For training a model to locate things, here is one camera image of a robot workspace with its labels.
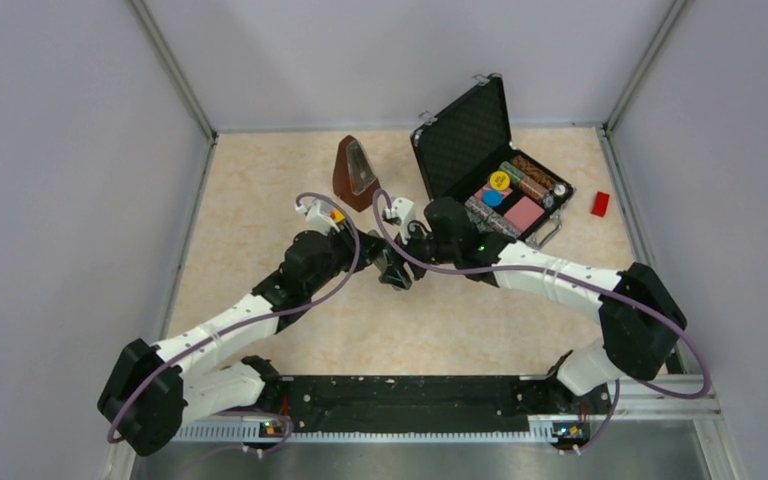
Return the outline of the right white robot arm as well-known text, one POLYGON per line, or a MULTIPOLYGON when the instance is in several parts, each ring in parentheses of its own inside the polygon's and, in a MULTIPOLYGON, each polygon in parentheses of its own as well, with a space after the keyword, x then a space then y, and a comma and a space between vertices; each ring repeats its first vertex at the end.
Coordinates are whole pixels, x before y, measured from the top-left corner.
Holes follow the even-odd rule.
POLYGON ((600 326, 601 336, 563 356, 546 385, 549 404, 572 412, 587 393, 622 378, 647 387, 677 343, 690 345, 687 323, 657 273, 635 262, 625 270, 583 265, 545 254, 496 232, 481 233, 463 205, 440 199, 446 238, 424 233, 384 240, 397 258, 422 272, 469 278, 541 296, 600 326))

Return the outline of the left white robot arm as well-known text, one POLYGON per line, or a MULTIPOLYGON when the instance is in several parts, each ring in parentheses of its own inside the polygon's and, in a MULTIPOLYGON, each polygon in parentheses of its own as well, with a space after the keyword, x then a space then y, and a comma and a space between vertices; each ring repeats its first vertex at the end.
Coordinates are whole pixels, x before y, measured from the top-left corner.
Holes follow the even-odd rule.
POLYGON ((297 234, 277 269, 231 307, 178 336, 121 350, 97 401, 108 439, 140 457, 161 450, 186 423, 230 407, 268 413, 280 386, 245 363, 217 366, 245 346, 280 333, 315 305, 335 278, 347 281, 383 256, 386 241, 338 227, 297 234))

